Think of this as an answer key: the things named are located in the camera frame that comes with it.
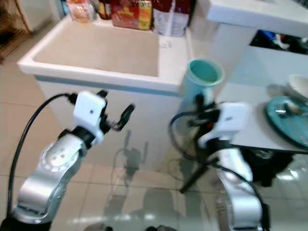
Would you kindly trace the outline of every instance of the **white table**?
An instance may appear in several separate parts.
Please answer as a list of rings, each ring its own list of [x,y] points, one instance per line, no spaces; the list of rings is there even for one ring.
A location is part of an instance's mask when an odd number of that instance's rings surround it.
[[[289,75],[308,77],[307,55],[248,47],[243,58],[224,86],[217,102],[244,101],[252,114],[244,130],[232,141],[235,145],[308,153],[278,134],[268,123],[264,107],[275,96],[283,95]]]

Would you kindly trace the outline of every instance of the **food package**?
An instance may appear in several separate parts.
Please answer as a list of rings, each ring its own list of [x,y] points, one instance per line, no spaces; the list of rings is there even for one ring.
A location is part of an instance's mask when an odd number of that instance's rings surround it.
[[[149,30],[152,18],[150,0],[111,0],[114,26]]]
[[[153,0],[155,31],[160,35],[181,37],[185,33],[191,0]]]
[[[95,10],[87,0],[67,0],[67,7],[74,21],[89,23],[95,19]]]

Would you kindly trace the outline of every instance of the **tile floor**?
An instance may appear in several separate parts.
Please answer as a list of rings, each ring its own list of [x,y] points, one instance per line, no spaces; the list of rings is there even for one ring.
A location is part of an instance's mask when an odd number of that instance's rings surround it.
[[[23,74],[16,62],[51,27],[26,41],[0,69],[0,219],[4,218],[8,171],[16,144],[30,115],[44,100],[34,77]],[[47,108],[35,121],[23,147],[16,171],[14,199],[25,177],[36,166],[41,150],[60,131],[52,111]],[[307,165],[306,156],[296,155],[273,187],[260,188],[271,207],[272,230],[308,230]],[[182,195],[178,189],[193,166],[180,161],[177,155],[167,166],[177,180],[164,173],[166,171],[103,167],[103,163],[96,163],[94,168],[85,159],[68,185],[52,230],[94,231],[104,222],[115,230],[142,231],[146,226],[165,224],[180,231],[217,231],[215,194],[210,183],[215,171],[203,176]]]

